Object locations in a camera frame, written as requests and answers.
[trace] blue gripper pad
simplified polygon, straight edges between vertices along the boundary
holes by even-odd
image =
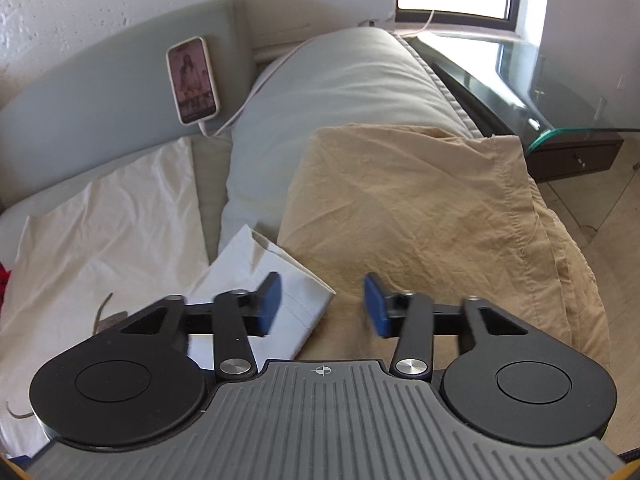
[[[269,290],[262,297],[262,304],[260,306],[260,314],[258,315],[258,325],[263,333],[268,334],[273,324],[273,320],[276,317],[278,308],[280,307],[280,300],[282,298],[282,279],[278,274],[277,279],[273,280]]]
[[[369,275],[364,278],[364,305],[380,337],[391,337],[391,321],[386,314],[385,297]]]

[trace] tiled floor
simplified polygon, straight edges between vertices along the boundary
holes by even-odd
[[[640,447],[640,172],[632,169],[640,144],[625,144],[611,174],[539,186],[593,269],[607,311],[618,405],[604,440],[615,452]]]

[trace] white bed sheet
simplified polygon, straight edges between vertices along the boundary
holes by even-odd
[[[132,314],[184,294],[208,260],[190,140],[180,139],[89,184],[40,217],[29,217],[0,316],[0,438],[10,455],[46,439],[31,411],[31,378],[48,359],[92,333],[102,317]]]

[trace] dark drawer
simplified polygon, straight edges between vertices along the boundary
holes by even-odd
[[[527,169],[536,182],[606,171],[616,160],[621,145],[622,142],[616,142],[540,150],[527,157]]]

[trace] phone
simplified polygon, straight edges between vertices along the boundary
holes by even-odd
[[[215,117],[220,100],[204,38],[197,36],[172,46],[166,53],[166,65],[180,122],[193,124]]]

